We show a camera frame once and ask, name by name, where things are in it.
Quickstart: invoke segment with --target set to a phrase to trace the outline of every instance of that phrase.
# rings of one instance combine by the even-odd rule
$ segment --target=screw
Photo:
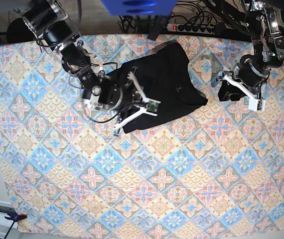
[[[280,54],[280,58],[284,59],[284,54],[283,53]]]
[[[83,41],[81,41],[81,40],[78,41],[78,42],[77,42],[77,46],[83,46]]]
[[[263,15],[260,15],[260,16],[257,16],[259,21],[264,21],[265,20],[265,17]]]

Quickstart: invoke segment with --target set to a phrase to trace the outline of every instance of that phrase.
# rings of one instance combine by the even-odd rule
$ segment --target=blue object
[[[101,0],[110,15],[170,15],[177,0]]]

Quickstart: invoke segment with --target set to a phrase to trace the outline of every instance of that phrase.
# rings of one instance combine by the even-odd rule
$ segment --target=floor
[[[227,0],[230,4],[236,3],[240,8],[239,0]],[[77,18],[77,3],[75,0],[61,0],[60,1],[67,14],[74,20]],[[113,34],[121,33],[121,27],[118,16],[110,16],[104,8],[100,0],[82,0],[82,20],[80,31],[83,35],[91,34]],[[176,6],[173,10],[175,14],[192,16],[190,10],[184,7]],[[6,31],[9,22],[17,18],[14,12],[0,12],[0,31]],[[184,23],[182,18],[178,18],[177,22]]]

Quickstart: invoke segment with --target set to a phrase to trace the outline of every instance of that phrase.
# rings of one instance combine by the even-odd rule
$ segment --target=metal bracket
[[[128,80],[133,82],[134,86],[136,87],[136,89],[138,91],[138,94],[141,96],[142,101],[144,103],[149,103],[149,102],[155,102],[155,103],[158,103],[158,104],[161,103],[161,101],[153,100],[153,99],[150,99],[150,98],[146,97],[144,91],[142,90],[142,87],[140,86],[136,76],[134,75],[134,73],[132,71],[130,71],[128,73]],[[139,110],[137,112],[135,112],[134,114],[132,114],[129,117],[125,118],[121,122],[120,122],[120,120],[118,120],[117,123],[114,124],[114,128],[113,129],[114,129],[115,133],[117,132],[117,134],[119,134],[119,129],[121,129],[127,123],[129,123],[130,121],[136,119],[137,117],[139,117],[142,114],[147,114],[147,115],[150,115],[150,116],[157,116],[157,114],[147,111],[146,107],[142,107],[142,106],[136,106],[136,107],[139,108]]]
[[[261,100],[257,99],[256,98],[257,95],[253,95],[242,83],[234,81],[229,74],[225,75],[223,77],[223,80],[226,80],[232,86],[239,88],[245,95],[249,97],[249,103],[248,103],[249,110],[252,110],[255,112],[258,111],[258,106],[261,103],[262,104],[261,111],[265,111],[266,101],[264,99],[261,99]]]

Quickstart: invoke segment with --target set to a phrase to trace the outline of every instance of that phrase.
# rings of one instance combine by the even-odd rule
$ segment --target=floral pattern fabric
[[[78,79],[35,42],[0,46],[0,166],[27,214],[19,231],[96,239],[215,239],[284,229],[284,67],[264,112],[219,102],[210,80],[252,52],[193,36],[83,36],[96,64],[123,63],[175,40],[208,99],[190,115],[113,137],[110,115],[81,103]],[[106,71],[115,69],[108,65]]]

